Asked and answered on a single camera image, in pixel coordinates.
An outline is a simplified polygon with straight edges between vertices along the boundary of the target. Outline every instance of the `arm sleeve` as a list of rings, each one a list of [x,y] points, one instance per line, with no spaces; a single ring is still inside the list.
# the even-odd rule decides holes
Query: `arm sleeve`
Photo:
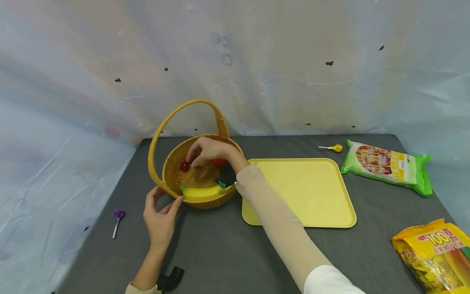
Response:
[[[162,291],[157,290],[157,285],[149,290],[139,290],[130,283],[125,289],[125,294],[161,294]]]
[[[247,166],[239,172],[236,187],[250,202],[276,252],[298,288],[304,291],[307,276],[319,266],[331,266],[331,263],[307,235],[299,218],[266,182],[258,167]]]
[[[322,265],[305,281],[304,294],[365,294],[354,286],[337,268]]]

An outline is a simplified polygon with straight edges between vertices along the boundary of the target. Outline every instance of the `plastic tray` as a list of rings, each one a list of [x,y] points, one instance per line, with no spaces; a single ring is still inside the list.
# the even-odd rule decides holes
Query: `plastic tray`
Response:
[[[336,162],[329,158],[250,159],[304,227],[350,228],[356,213]],[[261,225],[243,199],[243,219]]]

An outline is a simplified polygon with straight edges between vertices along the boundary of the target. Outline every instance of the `woven basket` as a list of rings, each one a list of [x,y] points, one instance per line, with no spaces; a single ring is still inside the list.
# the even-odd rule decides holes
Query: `woven basket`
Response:
[[[176,148],[170,152],[170,154],[165,160],[165,163],[163,164],[162,178],[160,179],[155,170],[154,163],[155,146],[157,144],[160,133],[162,132],[162,129],[165,127],[166,123],[173,117],[173,115],[175,115],[178,111],[185,108],[186,106],[195,103],[205,103],[212,107],[215,114],[218,134],[199,135],[196,137],[192,137],[176,146]],[[238,144],[229,138],[227,126],[225,125],[225,120],[222,116],[222,113],[220,113],[220,110],[212,102],[206,100],[191,100],[180,105],[162,121],[157,131],[155,132],[149,150],[148,166],[150,177],[158,186],[162,187],[168,194],[172,195],[175,198],[181,195],[180,185],[184,185],[189,188],[210,188],[217,185],[215,182],[215,178],[219,176],[218,167],[214,167],[206,163],[202,167],[190,167],[188,171],[182,171],[180,169],[180,164],[183,161],[186,161],[186,155],[189,151],[189,148],[194,142],[196,142],[199,137],[202,136],[229,143],[235,146],[242,153],[242,150],[240,149]],[[214,199],[202,201],[191,201],[184,199],[183,202],[198,209],[215,208],[229,201],[235,195],[235,193],[235,186],[232,185],[232,187],[227,192]]]

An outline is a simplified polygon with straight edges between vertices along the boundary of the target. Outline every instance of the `yellow snack bag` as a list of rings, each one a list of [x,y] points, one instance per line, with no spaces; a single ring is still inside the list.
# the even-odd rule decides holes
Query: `yellow snack bag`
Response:
[[[426,294],[470,294],[470,238],[456,225],[409,227],[392,244]]]

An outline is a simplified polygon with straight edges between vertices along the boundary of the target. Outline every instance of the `basket handle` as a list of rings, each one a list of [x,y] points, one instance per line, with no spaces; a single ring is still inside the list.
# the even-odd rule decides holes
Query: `basket handle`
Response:
[[[215,114],[215,121],[216,121],[216,124],[217,124],[218,134],[222,137],[229,138],[227,126],[225,124],[225,120],[224,120],[224,117],[222,116],[222,113],[217,108],[217,106],[215,106],[214,103],[212,103],[210,101],[207,101],[207,100],[204,100],[204,99],[190,100],[190,101],[178,106],[177,108],[175,108],[175,110],[173,110],[162,121],[162,123],[160,124],[160,126],[158,127],[158,129],[156,130],[156,132],[155,132],[155,134],[152,138],[152,143],[150,143],[149,158],[148,158],[148,161],[147,161],[147,165],[149,166],[149,174],[150,174],[150,177],[152,178],[152,180],[158,186],[163,188],[163,190],[165,190],[168,194],[172,195],[175,198],[178,197],[178,194],[176,194],[174,191],[172,191],[172,190],[170,190],[170,188],[168,188],[168,186],[163,182],[163,180],[160,179],[160,177],[157,174],[157,171],[155,170],[155,163],[154,163],[155,146],[156,146],[157,141],[160,137],[160,134],[162,133],[163,128],[165,127],[166,123],[173,117],[173,115],[175,115],[178,111],[185,108],[186,106],[191,105],[191,104],[195,104],[195,103],[205,103],[205,104],[209,105],[210,107],[212,107],[212,110],[214,110],[214,114]]]

